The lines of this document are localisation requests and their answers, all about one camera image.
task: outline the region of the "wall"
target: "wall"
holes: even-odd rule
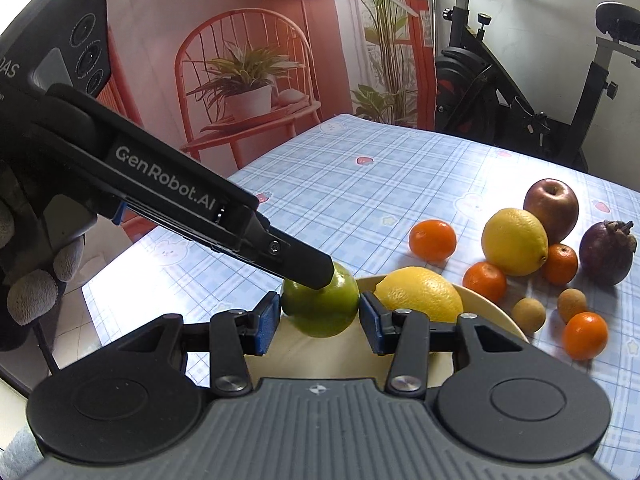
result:
[[[186,141],[174,78],[174,60],[180,44],[201,22],[238,7],[266,7],[279,12],[289,9],[293,12],[292,18],[302,24],[297,1],[108,0],[109,20],[118,53],[143,123],[150,133],[164,142],[178,147]],[[308,12],[314,53],[318,57],[318,86],[324,116],[351,111],[348,88],[343,84],[346,68],[344,56],[339,51],[333,0],[310,0]],[[241,147],[245,153],[249,150],[253,156],[259,156],[286,138],[284,132],[268,132],[241,141]],[[225,176],[236,170],[228,145],[206,150],[202,153],[202,161]]]
[[[441,50],[450,26],[442,9],[455,0],[437,1]],[[477,28],[478,12],[491,15],[485,41],[524,95],[536,110],[570,122],[596,50],[595,8],[606,1],[640,9],[640,0],[470,0],[469,23]],[[601,100],[584,153],[590,173],[640,190],[640,70],[614,54],[610,80],[620,85],[618,96]]]

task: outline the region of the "black camera module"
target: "black camera module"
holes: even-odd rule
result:
[[[76,23],[74,31],[71,33],[71,46],[80,46],[94,30],[95,15],[86,14]]]
[[[100,70],[97,70],[95,74],[93,74],[89,78],[89,82],[86,84],[86,92],[89,95],[93,95],[94,92],[97,90],[98,86],[100,86],[100,83],[102,81],[102,76],[104,76],[104,71],[100,69]]]
[[[101,52],[100,40],[94,41],[84,50],[82,56],[78,59],[78,64],[76,65],[76,75],[80,79],[91,72],[92,68],[97,63]]]

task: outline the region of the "circular pad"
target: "circular pad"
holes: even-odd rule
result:
[[[491,391],[491,403],[516,420],[545,420],[564,408],[564,395],[552,384],[536,379],[504,381]]]
[[[171,447],[196,426],[203,404],[166,359],[106,347],[41,382],[27,418],[44,452],[106,465]]]
[[[435,411],[472,449],[508,462],[551,463],[591,453],[609,400],[586,374],[537,350],[484,352],[440,387]]]

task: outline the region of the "metal screw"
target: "metal screw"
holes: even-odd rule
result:
[[[276,240],[269,244],[269,252],[274,256],[280,252],[280,244]]]
[[[412,375],[398,375],[391,379],[391,386],[399,392],[414,392],[422,386],[422,381]]]
[[[216,379],[216,388],[221,392],[239,392],[246,386],[246,381],[236,375],[224,375]]]

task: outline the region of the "tablecloth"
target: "tablecloth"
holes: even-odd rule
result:
[[[431,132],[341,115],[275,148],[231,180],[260,199],[260,212],[281,230],[331,254],[356,277],[404,266],[427,266],[453,283],[483,260],[480,235],[503,207],[522,207],[539,179],[558,178],[580,201],[580,216],[564,243],[578,248],[594,222],[640,218],[640,195],[594,176],[500,148]],[[439,218],[458,235],[442,268],[415,258],[408,233]],[[591,363],[572,363],[560,348],[564,327],[554,311],[561,289],[538,275],[510,278],[500,306],[524,296],[547,307],[532,343],[582,368],[606,391],[612,419],[596,459],[623,480],[640,473],[640,260],[607,290],[580,274],[570,286],[588,297],[609,324],[609,343]],[[280,280],[164,228],[156,228],[84,286],[102,344],[167,312],[202,322],[220,310],[251,308]],[[190,354],[188,375],[209,383],[207,354]]]

